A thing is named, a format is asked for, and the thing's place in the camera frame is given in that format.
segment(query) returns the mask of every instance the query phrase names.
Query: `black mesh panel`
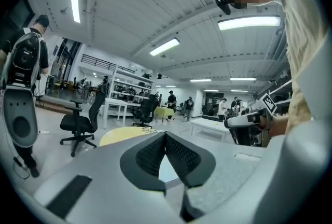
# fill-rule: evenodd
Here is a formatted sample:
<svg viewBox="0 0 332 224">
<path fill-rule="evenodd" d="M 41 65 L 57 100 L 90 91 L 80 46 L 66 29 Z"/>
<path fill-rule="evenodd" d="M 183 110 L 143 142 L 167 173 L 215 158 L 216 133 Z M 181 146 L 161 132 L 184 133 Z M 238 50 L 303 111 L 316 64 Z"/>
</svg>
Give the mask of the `black mesh panel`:
<svg viewBox="0 0 332 224">
<path fill-rule="evenodd" d="M 180 180 L 186 184 L 186 176 L 200 164 L 200 156 L 170 136 L 165 137 L 165 146 L 168 160 Z"/>
<path fill-rule="evenodd" d="M 162 136 L 137 153 L 136 163 L 143 171 L 158 178 L 160 164 L 165 156 L 164 149 L 164 137 Z"/>
</svg>

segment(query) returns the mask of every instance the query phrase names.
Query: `shoe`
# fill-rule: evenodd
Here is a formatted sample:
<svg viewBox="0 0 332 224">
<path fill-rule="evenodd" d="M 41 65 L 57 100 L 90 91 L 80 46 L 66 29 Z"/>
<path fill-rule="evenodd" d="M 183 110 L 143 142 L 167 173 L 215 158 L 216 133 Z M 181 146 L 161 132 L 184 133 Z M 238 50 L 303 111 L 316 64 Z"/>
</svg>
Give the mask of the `shoe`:
<svg viewBox="0 0 332 224">
<path fill-rule="evenodd" d="M 37 170 L 36 167 L 30 168 L 30 174 L 34 178 L 39 177 L 39 171 Z"/>
</svg>

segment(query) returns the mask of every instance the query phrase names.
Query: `yellow table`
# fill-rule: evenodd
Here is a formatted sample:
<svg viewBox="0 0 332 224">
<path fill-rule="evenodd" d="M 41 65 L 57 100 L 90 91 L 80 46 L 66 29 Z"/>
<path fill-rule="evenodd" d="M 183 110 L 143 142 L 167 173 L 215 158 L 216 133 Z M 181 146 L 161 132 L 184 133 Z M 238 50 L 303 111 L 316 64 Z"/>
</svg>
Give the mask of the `yellow table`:
<svg viewBox="0 0 332 224">
<path fill-rule="evenodd" d="M 156 133 L 157 130 L 144 128 L 144 127 L 121 127 L 110 130 L 103 135 L 99 142 L 99 146 L 106 146 L 123 140 L 127 140 L 140 135 L 147 135 L 150 133 Z"/>
<path fill-rule="evenodd" d="M 174 110 L 166 108 L 166 107 L 157 107 L 155 109 L 155 119 L 158 116 L 161 116 L 162 122 L 164 122 L 164 118 L 165 117 L 167 117 L 167 116 L 174 116 Z"/>
</svg>

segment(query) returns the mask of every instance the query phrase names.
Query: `white shirt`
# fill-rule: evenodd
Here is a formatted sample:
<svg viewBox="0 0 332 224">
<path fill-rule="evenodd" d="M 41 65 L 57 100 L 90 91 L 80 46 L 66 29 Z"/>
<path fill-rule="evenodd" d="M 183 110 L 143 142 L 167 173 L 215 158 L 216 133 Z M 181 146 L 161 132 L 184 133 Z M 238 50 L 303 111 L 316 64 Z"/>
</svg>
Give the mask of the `white shirt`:
<svg viewBox="0 0 332 224">
<path fill-rule="evenodd" d="M 225 102 L 223 101 L 220 101 L 219 102 L 219 109 L 218 109 L 218 114 L 219 115 L 224 115 L 225 114 L 225 111 L 226 111 L 227 107 L 226 107 L 226 104 Z"/>
</svg>

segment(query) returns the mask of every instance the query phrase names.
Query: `railing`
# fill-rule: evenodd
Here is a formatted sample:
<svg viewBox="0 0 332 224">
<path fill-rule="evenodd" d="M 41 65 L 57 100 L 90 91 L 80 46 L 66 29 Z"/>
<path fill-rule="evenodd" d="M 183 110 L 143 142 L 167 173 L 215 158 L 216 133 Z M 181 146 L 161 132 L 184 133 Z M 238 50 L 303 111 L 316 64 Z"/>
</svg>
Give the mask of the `railing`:
<svg viewBox="0 0 332 224">
<path fill-rule="evenodd" d="M 89 56 L 89 55 L 86 55 L 86 54 L 83 54 L 81 62 L 91 64 L 91 65 L 94 65 L 94 66 L 97 66 L 97 67 L 100 67 L 100 68 L 103 68 L 103 69 L 106 69 L 106 70 L 113 70 L 114 71 L 114 69 L 116 68 L 116 64 L 113 64 L 113 63 L 110 63 L 110 62 L 107 62 L 107 61 L 104 61 L 104 60 L 101 60 L 101 59 L 98 59 L 96 57 L 92 57 L 92 56 Z M 131 72 L 131 73 L 135 74 L 134 70 L 130 70 L 130 69 L 125 68 L 123 66 L 119 65 L 118 68 L 121 69 L 121 70 L 124 70 L 124 71 Z"/>
</svg>

